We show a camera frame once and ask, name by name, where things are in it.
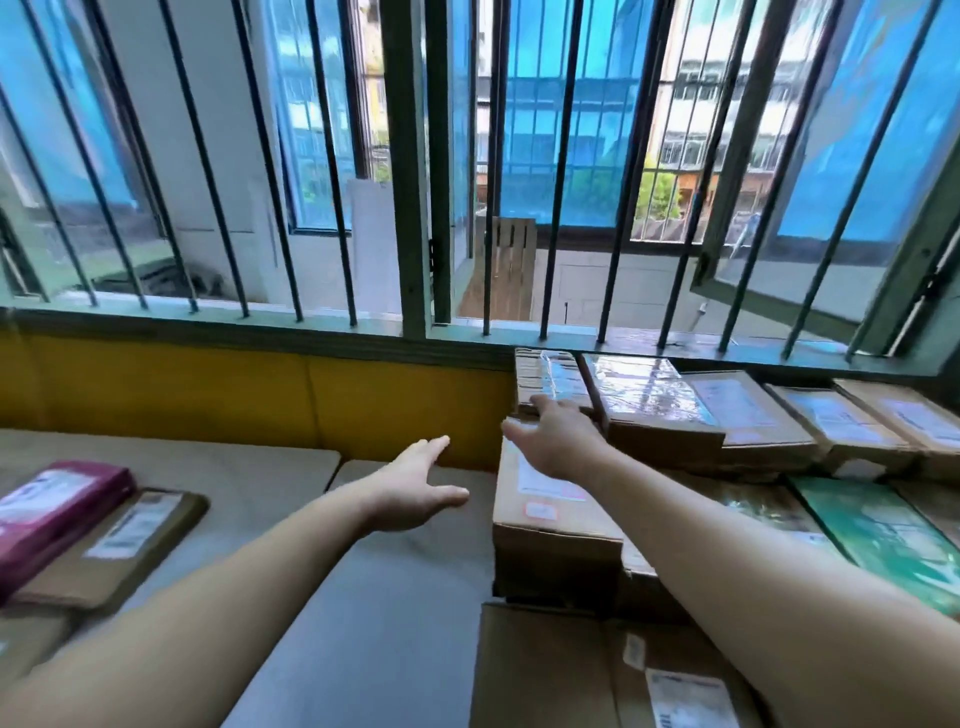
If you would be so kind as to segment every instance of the hand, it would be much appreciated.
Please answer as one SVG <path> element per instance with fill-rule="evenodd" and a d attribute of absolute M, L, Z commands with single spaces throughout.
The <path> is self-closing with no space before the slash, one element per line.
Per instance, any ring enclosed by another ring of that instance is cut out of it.
<path fill-rule="evenodd" d="M 531 401 L 540 412 L 540 423 L 530 426 L 504 420 L 503 434 L 544 475 L 583 485 L 590 463 L 609 445 L 574 402 L 546 395 L 534 395 Z"/>
<path fill-rule="evenodd" d="M 405 531 L 423 525 L 445 508 L 456 508 L 470 497 L 466 488 L 428 485 L 426 474 L 450 443 L 444 435 L 420 440 L 373 475 L 351 483 L 369 508 L 370 530 Z"/>

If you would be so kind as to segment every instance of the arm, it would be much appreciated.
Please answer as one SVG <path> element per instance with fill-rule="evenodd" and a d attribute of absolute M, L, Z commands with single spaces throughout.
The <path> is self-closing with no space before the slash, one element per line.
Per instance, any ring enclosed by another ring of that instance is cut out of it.
<path fill-rule="evenodd" d="M 0 697 L 4 725 L 219 726 L 357 539 L 467 501 L 463 488 L 426 484 L 448 442 L 415 443 L 63 650 Z"/>
<path fill-rule="evenodd" d="M 786 726 L 960 724 L 960 625 L 627 457 L 575 406 L 537 405 L 507 438 L 596 498 Z"/>

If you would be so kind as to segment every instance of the green package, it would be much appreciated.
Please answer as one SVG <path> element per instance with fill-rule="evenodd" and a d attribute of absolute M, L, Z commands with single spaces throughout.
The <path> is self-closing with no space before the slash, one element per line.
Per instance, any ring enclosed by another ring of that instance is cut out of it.
<path fill-rule="evenodd" d="M 851 561 L 960 617 L 960 551 L 892 488 L 824 477 L 790 480 Z"/>

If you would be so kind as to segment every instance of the stack of boxes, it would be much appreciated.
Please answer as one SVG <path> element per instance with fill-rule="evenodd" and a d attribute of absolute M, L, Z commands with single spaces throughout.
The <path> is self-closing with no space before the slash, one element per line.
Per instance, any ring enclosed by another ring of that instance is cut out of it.
<path fill-rule="evenodd" d="M 524 403 L 537 392 L 575 399 L 623 452 L 960 617 L 960 492 L 931 482 L 960 478 L 960 418 L 886 384 L 764 387 L 595 353 L 578 375 L 571 359 L 517 352 L 519 417 L 536 416 Z M 484 607 L 473 728 L 517 722 L 539 693 L 522 724 L 661 725 L 666 695 L 695 692 L 760 724 L 742 678 L 613 518 L 506 440 L 493 543 L 507 604 Z"/>

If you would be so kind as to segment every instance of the right hand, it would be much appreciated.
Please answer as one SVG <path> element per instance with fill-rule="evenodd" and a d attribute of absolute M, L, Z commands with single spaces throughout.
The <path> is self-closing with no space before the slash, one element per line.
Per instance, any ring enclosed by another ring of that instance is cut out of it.
<path fill-rule="evenodd" d="M 540 422 L 531 426 L 504 420 L 503 434 L 544 475 L 582 485 L 590 463 L 609 445 L 576 403 L 546 395 L 534 395 L 531 402 L 540 412 Z"/>

